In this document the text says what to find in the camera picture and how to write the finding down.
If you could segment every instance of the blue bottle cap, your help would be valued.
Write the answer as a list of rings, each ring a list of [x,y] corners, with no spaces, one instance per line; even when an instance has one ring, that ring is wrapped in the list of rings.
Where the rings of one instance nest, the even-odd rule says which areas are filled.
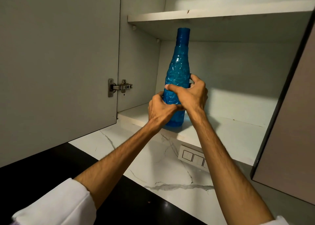
[[[190,34],[189,28],[178,28],[177,37],[176,37],[176,45],[178,44],[188,45],[189,34]]]

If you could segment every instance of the white shirt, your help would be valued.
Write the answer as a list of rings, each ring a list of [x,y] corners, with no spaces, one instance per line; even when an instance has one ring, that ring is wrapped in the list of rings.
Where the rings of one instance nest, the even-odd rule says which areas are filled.
[[[96,208],[90,192],[71,178],[59,184],[12,218],[20,225],[93,225]],[[278,216],[263,225],[288,225]]]

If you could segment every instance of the person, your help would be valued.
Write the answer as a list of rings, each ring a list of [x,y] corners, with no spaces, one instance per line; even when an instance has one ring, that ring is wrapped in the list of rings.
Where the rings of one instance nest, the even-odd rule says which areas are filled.
[[[67,179],[28,207],[13,215],[20,225],[90,225],[98,209],[123,173],[148,141],[179,110],[186,110],[194,126],[208,164],[222,213],[228,225],[287,225],[283,217],[276,220],[261,196],[235,165],[209,123],[204,106],[205,83],[191,74],[193,83],[186,89],[165,85],[175,92],[180,104],[168,105],[163,92],[149,102],[149,121],[126,142],[74,179]]]

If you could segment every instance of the white switch board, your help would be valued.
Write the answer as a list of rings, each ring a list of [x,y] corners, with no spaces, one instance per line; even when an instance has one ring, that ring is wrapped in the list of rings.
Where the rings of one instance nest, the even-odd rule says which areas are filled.
[[[209,172],[206,159],[203,153],[199,151],[196,151],[194,149],[181,145],[179,153],[178,153],[178,158],[201,170]]]

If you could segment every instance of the metal hinge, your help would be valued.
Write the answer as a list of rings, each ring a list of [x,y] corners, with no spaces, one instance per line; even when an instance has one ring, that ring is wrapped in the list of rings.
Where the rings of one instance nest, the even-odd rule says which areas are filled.
[[[131,89],[131,88],[132,88],[132,84],[127,83],[125,79],[121,81],[120,85],[116,85],[112,78],[108,79],[108,97],[109,98],[114,96],[114,93],[117,90],[121,90],[122,93],[125,93],[126,89]]]

